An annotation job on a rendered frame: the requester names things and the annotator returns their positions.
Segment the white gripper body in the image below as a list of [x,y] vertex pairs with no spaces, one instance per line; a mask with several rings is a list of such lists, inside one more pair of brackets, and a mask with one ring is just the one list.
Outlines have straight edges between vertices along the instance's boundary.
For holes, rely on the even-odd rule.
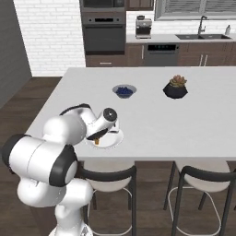
[[120,132],[120,123],[119,120],[116,120],[115,124],[113,127],[109,130],[110,133],[112,134],[118,134]]

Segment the white round plate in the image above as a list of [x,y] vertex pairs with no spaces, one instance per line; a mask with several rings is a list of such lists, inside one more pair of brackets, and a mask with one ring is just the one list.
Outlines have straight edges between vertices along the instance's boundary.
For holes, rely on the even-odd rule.
[[118,146],[124,139],[124,132],[119,129],[117,131],[109,131],[105,136],[101,137],[99,143],[94,141],[85,140],[86,144],[96,149],[109,149]]

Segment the grey bowl of blueberries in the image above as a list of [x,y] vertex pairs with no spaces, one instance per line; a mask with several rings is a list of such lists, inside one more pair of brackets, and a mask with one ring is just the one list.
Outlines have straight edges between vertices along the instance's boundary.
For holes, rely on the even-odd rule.
[[132,85],[117,85],[112,91],[120,98],[120,99],[128,99],[133,94],[136,93],[136,87]]

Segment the black stool with white seat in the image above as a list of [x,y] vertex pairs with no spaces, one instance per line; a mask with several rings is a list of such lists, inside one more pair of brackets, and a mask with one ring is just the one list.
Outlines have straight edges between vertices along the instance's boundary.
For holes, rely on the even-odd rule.
[[124,236],[131,232],[136,236],[136,165],[131,160],[85,160],[79,168],[80,176],[87,180],[92,188],[93,208],[97,208],[96,192],[112,193],[125,190],[128,193],[128,209],[131,211],[131,226],[123,233],[112,236]]
[[[230,171],[226,160],[200,161],[200,160],[175,160],[171,166],[171,174],[163,209],[170,208],[171,236],[176,236],[179,231],[184,236],[224,236],[230,210],[234,185],[236,183],[236,169]],[[178,227],[178,219],[182,200],[183,189],[196,189],[201,191],[202,197],[198,206],[201,210],[209,197],[218,218],[218,229],[211,234],[190,234]],[[217,208],[211,193],[228,190],[222,218],[219,218]]]

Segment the succulent in black pot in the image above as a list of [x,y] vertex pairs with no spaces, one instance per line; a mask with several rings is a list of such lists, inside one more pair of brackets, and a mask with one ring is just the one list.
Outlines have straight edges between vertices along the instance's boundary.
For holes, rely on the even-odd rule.
[[186,82],[187,80],[184,77],[176,75],[165,86],[163,92],[167,97],[171,99],[181,99],[188,93],[187,88],[185,86]]

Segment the dark dishwasher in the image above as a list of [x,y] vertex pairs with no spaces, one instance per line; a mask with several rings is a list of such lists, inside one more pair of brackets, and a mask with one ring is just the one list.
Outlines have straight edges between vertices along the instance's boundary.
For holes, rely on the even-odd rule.
[[144,66],[176,66],[178,43],[150,43],[144,49]]

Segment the dark built-in oven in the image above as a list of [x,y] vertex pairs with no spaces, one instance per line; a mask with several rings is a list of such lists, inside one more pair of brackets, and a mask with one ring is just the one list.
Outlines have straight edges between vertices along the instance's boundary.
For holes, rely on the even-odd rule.
[[122,12],[83,13],[82,29],[86,55],[124,54],[126,24]]

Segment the silver coffee machine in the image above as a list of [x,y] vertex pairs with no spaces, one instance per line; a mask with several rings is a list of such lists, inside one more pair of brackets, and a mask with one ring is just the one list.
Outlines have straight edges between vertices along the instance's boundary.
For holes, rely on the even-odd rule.
[[150,39],[151,38],[152,20],[143,15],[136,17],[136,38]]

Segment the brown lower cupboard run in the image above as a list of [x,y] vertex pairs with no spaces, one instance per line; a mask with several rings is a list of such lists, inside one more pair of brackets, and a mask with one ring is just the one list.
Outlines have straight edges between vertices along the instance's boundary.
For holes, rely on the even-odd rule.
[[[145,65],[147,46],[127,43],[123,55],[86,55],[86,67]],[[181,42],[175,66],[236,66],[236,42]]]

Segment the dark microwave oven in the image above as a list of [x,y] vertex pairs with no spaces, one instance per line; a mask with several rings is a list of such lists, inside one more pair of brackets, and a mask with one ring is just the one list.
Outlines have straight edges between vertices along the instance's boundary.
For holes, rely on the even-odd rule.
[[124,0],[80,0],[80,4],[86,9],[124,10]]

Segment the dark sink basin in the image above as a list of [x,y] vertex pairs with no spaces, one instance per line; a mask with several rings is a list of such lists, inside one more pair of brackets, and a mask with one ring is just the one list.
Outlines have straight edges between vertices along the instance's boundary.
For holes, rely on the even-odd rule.
[[223,34],[176,34],[180,40],[231,40],[231,37]]

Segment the dark metal tap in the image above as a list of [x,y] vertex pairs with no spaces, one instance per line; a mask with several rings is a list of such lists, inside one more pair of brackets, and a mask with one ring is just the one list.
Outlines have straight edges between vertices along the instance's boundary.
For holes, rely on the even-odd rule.
[[206,27],[203,27],[203,20],[207,20],[208,18],[206,16],[202,16],[200,18],[200,23],[199,23],[199,27],[198,27],[198,32],[197,34],[200,35],[202,32],[205,32]]

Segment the window with grey blind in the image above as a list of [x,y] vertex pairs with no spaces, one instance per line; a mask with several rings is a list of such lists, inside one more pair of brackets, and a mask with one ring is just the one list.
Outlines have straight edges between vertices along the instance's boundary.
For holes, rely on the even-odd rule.
[[154,20],[236,19],[236,0],[156,0]]

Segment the brown wall cupboard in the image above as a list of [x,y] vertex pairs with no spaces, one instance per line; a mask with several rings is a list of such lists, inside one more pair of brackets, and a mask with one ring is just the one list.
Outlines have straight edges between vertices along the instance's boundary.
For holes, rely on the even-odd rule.
[[154,0],[126,0],[128,11],[149,11],[154,9]]

